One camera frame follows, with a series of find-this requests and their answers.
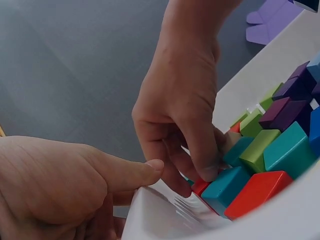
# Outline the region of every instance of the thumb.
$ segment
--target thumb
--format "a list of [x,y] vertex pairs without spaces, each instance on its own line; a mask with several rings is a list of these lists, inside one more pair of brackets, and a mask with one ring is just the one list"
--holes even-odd
[[216,140],[223,142],[223,136],[210,120],[188,119],[178,126],[185,137],[196,171],[204,181],[213,181],[218,174],[219,165]]
[[91,164],[107,183],[108,193],[131,191],[155,184],[161,177],[164,163],[153,159],[146,163],[133,162],[102,153],[91,158]]

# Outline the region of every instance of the blue block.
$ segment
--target blue block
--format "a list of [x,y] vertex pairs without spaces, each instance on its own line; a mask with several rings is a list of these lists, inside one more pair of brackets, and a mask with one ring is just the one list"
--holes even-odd
[[316,157],[320,157],[320,107],[311,113],[309,142]]
[[250,176],[242,167],[233,167],[223,170],[215,181],[201,194],[201,198],[213,208],[221,217],[226,208],[236,198],[249,181]]
[[306,69],[312,77],[319,83],[320,82],[320,52],[308,63]]
[[267,172],[285,171],[293,179],[317,159],[306,133],[296,121],[264,150],[263,157]]
[[236,144],[224,155],[223,161],[232,167],[242,167],[243,163],[240,161],[240,155],[253,142],[254,137],[243,136]]

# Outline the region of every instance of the green block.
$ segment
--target green block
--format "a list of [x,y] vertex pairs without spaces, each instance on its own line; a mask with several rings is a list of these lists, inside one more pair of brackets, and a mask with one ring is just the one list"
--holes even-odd
[[268,172],[285,171],[294,180],[317,160],[308,136],[296,121],[264,150],[263,155]]
[[230,126],[230,128],[232,128],[234,125],[236,125],[236,123],[245,119],[249,114],[250,114],[249,111],[245,110],[245,112],[240,117],[238,117],[238,119]]
[[223,156],[223,161],[232,167],[242,167],[243,163],[240,161],[239,157],[253,140],[253,137],[241,137],[236,144]]
[[280,134],[281,132],[277,129],[266,129],[260,131],[252,143],[240,155],[240,160],[255,173],[265,172],[264,150]]
[[259,124],[259,120],[262,117],[261,111],[256,108],[240,123],[240,133],[244,137],[255,138],[262,130],[262,126]]
[[283,85],[284,83],[281,82],[277,86],[271,88],[262,98],[261,102],[259,103],[260,106],[267,111],[270,108],[271,104],[274,102],[272,100],[272,96],[275,94],[276,91]]

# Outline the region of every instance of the lime green block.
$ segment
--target lime green block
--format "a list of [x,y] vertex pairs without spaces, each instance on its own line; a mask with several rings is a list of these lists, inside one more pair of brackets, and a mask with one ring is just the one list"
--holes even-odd
[[259,124],[259,120],[262,117],[261,111],[256,108],[240,123],[240,133],[244,137],[255,138],[262,130],[262,126]]
[[283,85],[284,83],[281,82],[279,85],[271,88],[262,98],[261,102],[260,102],[260,106],[267,111],[268,108],[270,108],[271,104],[274,102],[272,100],[272,96],[275,94],[276,91],[278,91],[278,89]]
[[248,115],[249,115],[249,111],[248,110],[245,110],[245,112],[240,116],[238,117],[238,119],[230,126],[230,128],[232,128],[234,125],[236,125],[238,122],[242,121],[243,119],[245,119]]
[[281,132],[277,129],[262,130],[255,137],[252,143],[240,155],[240,160],[255,173],[266,171],[264,150],[268,147]]

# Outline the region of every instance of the fingernail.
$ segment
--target fingernail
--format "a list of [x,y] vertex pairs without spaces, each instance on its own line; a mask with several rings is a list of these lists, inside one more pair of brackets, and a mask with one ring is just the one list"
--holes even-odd
[[203,168],[200,175],[206,182],[214,181],[218,175],[218,168],[216,165]]
[[161,171],[164,168],[164,162],[160,159],[152,159],[150,161],[147,161],[145,164],[149,165],[156,171]]

